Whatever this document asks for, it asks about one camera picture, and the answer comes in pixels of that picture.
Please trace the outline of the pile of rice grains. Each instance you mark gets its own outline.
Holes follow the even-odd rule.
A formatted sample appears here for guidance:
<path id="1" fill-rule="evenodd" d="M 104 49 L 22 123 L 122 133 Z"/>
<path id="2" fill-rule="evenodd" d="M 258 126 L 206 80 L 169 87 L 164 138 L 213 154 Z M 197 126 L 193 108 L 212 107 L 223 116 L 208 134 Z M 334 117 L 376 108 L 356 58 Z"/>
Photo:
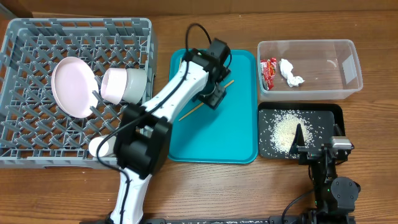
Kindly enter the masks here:
<path id="1" fill-rule="evenodd" d="M 267 156 L 273 152 L 288 155 L 294 141 L 297 125 L 302 128 L 306 147 L 315 145 L 313 125 L 309 112 L 299 110 L 260 110 L 259 149 Z"/>

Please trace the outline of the red snack wrapper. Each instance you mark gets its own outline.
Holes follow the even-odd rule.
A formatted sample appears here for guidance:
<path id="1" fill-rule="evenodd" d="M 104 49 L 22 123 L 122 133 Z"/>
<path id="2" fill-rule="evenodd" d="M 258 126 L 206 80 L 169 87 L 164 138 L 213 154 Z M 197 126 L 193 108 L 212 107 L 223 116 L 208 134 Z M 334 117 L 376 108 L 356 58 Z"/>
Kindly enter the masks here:
<path id="1" fill-rule="evenodd" d="M 277 59 L 272 57 L 267 60 L 261 60 L 261 77 L 264 88 L 269 91 L 274 87 L 274 77 L 276 74 Z"/>

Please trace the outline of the white tissue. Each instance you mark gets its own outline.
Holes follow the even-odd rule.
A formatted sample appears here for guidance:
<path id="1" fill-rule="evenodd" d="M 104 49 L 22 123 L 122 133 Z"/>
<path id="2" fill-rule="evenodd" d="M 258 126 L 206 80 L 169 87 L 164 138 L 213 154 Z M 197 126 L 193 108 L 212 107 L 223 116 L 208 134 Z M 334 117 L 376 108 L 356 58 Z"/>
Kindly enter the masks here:
<path id="1" fill-rule="evenodd" d="M 294 76 L 292 70 L 294 66 L 286 59 L 282 58 L 279 61 L 279 68 L 281 75 L 286 79 L 289 87 L 296 87 L 305 82 L 300 76 Z"/>

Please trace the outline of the white bowl with rice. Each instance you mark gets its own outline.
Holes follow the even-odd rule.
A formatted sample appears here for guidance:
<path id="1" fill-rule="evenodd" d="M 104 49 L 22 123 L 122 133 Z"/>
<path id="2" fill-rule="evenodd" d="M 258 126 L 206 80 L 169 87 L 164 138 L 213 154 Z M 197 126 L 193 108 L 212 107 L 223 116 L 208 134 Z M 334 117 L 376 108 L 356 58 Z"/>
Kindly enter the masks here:
<path id="1" fill-rule="evenodd" d="M 127 70 L 123 68 L 109 68 L 101 82 L 101 97 L 118 104 L 122 100 L 127 85 Z"/>

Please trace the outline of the white round plate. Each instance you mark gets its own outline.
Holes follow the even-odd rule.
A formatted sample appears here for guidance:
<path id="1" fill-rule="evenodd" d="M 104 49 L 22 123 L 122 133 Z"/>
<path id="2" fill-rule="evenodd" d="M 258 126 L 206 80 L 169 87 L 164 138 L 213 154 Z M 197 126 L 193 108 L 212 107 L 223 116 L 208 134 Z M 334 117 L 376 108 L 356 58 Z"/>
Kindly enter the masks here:
<path id="1" fill-rule="evenodd" d="M 75 118 L 87 118 L 98 104 L 99 86 L 91 68 L 78 57 L 65 57 L 51 75 L 53 97 L 62 111 Z"/>

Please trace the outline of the grey bowl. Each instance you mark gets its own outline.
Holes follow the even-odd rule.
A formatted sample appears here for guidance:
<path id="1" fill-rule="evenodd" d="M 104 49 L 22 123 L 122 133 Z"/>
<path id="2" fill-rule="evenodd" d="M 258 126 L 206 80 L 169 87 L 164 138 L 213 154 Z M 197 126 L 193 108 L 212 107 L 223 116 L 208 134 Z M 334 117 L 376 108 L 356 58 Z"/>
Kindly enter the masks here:
<path id="1" fill-rule="evenodd" d="M 137 104 L 141 101 L 146 89 L 147 74 L 145 70 L 129 68 L 127 71 L 126 88 L 122 99 Z"/>

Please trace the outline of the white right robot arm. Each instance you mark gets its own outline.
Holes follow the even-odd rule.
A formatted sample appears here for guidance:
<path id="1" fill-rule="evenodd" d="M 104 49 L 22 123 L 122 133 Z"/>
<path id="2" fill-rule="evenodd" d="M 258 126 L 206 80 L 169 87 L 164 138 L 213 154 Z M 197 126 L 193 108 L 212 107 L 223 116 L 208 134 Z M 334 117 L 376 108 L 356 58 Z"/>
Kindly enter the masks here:
<path id="1" fill-rule="evenodd" d="M 308 175 L 313 189 L 293 200 L 283 211 L 281 221 L 285 223 L 287 210 L 309 194 L 315 196 L 315 208 L 309 208 L 292 223 L 354 223 L 349 214 L 355 210 L 361 186 L 348 177 L 340 177 L 336 166 L 346 162 L 354 145 L 342 134 L 337 124 L 328 143 L 317 149 L 305 146 L 301 125 L 298 124 L 290 154 L 298 155 L 298 163 L 308 166 Z"/>

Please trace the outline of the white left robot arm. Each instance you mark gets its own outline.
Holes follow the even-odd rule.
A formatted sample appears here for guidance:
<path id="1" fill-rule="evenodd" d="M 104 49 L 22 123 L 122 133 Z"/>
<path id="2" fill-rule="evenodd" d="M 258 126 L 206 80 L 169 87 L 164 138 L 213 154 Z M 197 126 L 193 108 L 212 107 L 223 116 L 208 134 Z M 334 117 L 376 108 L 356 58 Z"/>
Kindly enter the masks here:
<path id="1" fill-rule="evenodd" d="M 174 120 L 189 101 L 218 107 L 226 95 L 221 82 L 231 72 L 231 61 L 230 48 L 219 39 L 206 50 L 188 50 L 178 72 L 155 97 L 127 106 L 114 145 L 121 183 L 107 223 L 141 221 L 149 181 L 169 153 Z"/>

